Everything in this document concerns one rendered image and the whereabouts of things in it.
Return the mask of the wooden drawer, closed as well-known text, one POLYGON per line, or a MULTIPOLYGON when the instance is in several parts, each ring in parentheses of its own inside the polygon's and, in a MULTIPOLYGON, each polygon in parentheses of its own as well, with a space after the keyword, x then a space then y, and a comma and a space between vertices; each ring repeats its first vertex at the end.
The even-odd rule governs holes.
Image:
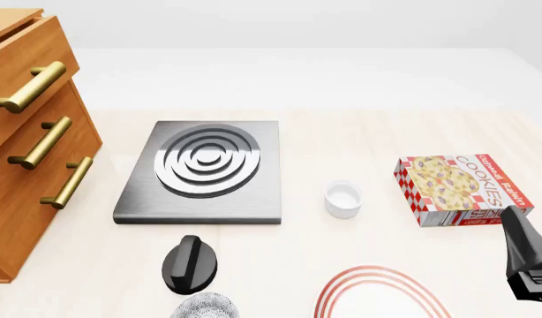
POLYGON ((40 199, 60 193, 74 172, 67 163, 93 157, 102 144, 84 113, 68 117, 72 125, 34 170, 7 159, 26 155, 46 133, 41 123, 59 116, 36 116, 0 147, 0 283, 14 280, 56 215, 40 199))
POLYGON ((0 146, 0 214, 49 207, 40 198, 57 195, 73 172, 66 164, 93 158, 101 144, 76 87, 65 84, 0 146), (70 118, 72 125, 36 169, 7 163, 9 156, 27 155, 46 134, 42 122, 55 122, 62 116, 70 118))

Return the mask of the wooden drawer, slightly open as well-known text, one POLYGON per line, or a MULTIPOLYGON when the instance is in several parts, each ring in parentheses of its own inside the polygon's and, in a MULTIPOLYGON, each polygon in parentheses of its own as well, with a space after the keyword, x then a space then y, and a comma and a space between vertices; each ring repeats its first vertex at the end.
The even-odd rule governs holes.
POLYGON ((0 98, 8 99, 30 80, 32 68, 60 62, 66 67, 50 87, 18 114, 0 108, 0 146, 79 70, 79 64, 56 16, 32 20, 32 25, 0 43, 0 98))

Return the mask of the wooden cabinet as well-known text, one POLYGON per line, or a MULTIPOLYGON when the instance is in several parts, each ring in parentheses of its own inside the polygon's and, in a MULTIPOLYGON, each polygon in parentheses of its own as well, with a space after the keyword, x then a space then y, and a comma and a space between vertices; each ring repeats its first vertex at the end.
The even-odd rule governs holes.
MULTIPOLYGON (((40 18, 47 18, 40 9, 0 9, 0 43, 31 26, 32 20, 40 18)), ((66 82, 68 83, 75 86, 72 78, 66 82)))

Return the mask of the flat stove plate with rings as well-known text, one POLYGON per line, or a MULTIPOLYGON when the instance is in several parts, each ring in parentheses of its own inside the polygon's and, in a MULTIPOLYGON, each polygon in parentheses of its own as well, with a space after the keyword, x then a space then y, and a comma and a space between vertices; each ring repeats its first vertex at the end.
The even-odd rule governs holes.
POLYGON ((280 224, 277 121, 157 121, 117 224, 280 224))

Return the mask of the red white cookies box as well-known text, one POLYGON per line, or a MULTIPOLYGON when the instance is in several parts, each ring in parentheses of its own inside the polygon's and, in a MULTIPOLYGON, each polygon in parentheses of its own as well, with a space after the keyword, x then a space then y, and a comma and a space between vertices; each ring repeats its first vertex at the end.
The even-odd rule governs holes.
POLYGON ((534 209, 488 154, 405 156, 394 176, 420 227, 500 224, 508 206, 534 209))

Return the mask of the round black stove knob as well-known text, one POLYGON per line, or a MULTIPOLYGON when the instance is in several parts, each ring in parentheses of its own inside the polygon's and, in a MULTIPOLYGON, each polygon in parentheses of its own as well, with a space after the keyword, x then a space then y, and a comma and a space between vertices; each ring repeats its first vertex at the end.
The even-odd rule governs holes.
POLYGON ((179 295, 203 291, 215 279, 218 261, 214 249, 196 235, 185 235, 162 264, 162 278, 179 295))

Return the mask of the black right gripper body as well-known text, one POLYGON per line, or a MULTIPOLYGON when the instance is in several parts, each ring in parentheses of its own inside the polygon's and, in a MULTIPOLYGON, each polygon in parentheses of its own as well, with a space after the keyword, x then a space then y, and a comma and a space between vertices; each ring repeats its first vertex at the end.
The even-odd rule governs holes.
POLYGON ((542 302, 542 266, 515 269, 509 264, 507 281, 518 300, 542 302))

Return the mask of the white plate with red rings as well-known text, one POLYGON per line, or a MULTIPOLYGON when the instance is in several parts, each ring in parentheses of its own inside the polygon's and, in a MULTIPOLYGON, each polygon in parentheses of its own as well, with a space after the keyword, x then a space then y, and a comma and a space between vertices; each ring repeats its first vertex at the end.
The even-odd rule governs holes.
POLYGON ((396 269, 359 265, 320 288, 312 318, 451 318, 428 288, 396 269))

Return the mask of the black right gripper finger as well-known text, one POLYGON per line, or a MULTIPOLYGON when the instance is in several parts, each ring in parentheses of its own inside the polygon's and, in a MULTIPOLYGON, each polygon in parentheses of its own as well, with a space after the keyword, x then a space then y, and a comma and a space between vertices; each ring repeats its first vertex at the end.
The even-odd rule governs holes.
POLYGON ((542 236, 517 206, 501 213, 501 224, 507 246, 506 275, 542 271, 542 236))

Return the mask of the patterned grey bowl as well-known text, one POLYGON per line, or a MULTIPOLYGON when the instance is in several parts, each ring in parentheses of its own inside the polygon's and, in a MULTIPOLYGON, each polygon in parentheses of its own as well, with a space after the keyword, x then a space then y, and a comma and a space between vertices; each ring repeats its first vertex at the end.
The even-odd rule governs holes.
POLYGON ((221 293, 197 293, 183 301, 170 318, 241 318, 236 305, 221 293))

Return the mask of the small white ramekin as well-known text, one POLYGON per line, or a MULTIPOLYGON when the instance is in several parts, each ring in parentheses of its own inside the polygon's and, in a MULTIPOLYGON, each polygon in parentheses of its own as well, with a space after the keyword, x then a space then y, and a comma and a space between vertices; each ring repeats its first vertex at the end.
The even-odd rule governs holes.
POLYGON ((338 219, 351 219, 357 215, 362 203, 362 191, 354 182, 336 179, 325 187, 324 206, 331 216, 338 219))

